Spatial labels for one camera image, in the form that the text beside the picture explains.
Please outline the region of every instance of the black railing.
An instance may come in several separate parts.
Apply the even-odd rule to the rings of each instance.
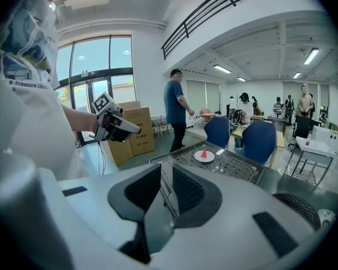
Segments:
[[[162,46],[164,60],[185,38],[189,38],[190,34],[202,25],[208,19],[228,8],[229,6],[237,6],[241,0],[205,0],[200,4],[170,35],[168,40]]]

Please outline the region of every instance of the ceiling light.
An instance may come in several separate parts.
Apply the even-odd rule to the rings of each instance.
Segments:
[[[56,5],[55,5],[54,2],[51,2],[51,3],[49,4],[49,7],[50,7],[53,11],[55,11],[55,9],[56,9]]]
[[[311,61],[313,60],[313,58],[315,58],[315,56],[318,54],[318,52],[319,52],[318,48],[312,48],[308,58],[304,62],[304,65],[308,65],[309,63],[311,63]]]
[[[223,68],[222,66],[219,66],[219,65],[214,65],[214,68],[215,69],[218,69],[218,70],[221,70],[223,72],[226,72],[227,74],[230,74],[232,72],[230,72],[229,70],[227,70],[226,68]]]

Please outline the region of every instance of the floor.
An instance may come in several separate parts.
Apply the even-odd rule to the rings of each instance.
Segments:
[[[149,162],[150,159],[156,158],[168,153],[173,135],[164,134],[163,137],[155,137],[155,151],[133,157],[127,163],[117,167],[106,157],[106,167],[104,174],[112,174],[120,170],[130,169]],[[284,138],[285,148],[278,149],[276,159],[273,163],[272,171],[261,180],[259,187],[270,194],[277,192],[289,192],[297,194],[310,202],[316,210],[328,209],[338,214],[338,157],[333,161],[330,171],[319,185],[313,186],[296,178],[283,174],[285,166],[291,155],[287,144],[291,141],[291,131],[288,131]],[[183,144],[190,146],[200,142],[199,139],[186,135]],[[229,140],[230,151],[234,151],[234,139]],[[98,157],[99,157],[99,173],[103,172],[103,161],[98,156],[97,144],[87,145],[78,149],[87,170],[91,175],[98,174]],[[157,195],[150,209],[145,216],[146,236],[150,253],[160,251],[167,240],[171,237],[171,228],[169,227],[172,217],[169,211],[163,206],[163,199],[160,194]]]

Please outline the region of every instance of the white plate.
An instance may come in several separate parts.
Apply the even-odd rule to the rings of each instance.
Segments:
[[[210,162],[214,160],[214,154],[207,150],[207,157],[201,158],[201,154],[203,153],[203,150],[198,151],[194,154],[194,158],[197,159],[200,162]]]

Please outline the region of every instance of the white shirt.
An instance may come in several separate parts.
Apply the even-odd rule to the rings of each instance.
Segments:
[[[241,109],[246,113],[246,116],[242,117],[242,123],[250,123],[250,117],[253,116],[253,104],[250,102],[244,104],[241,101],[238,103],[237,109]]]
[[[234,98],[230,98],[230,99],[229,99],[229,108],[230,108],[230,109],[235,109],[235,108],[237,108],[237,103],[235,102],[235,99],[234,99]]]
[[[0,149],[56,179],[88,176],[54,91],[58,37],[49,0],[18,0],[0,25]]]

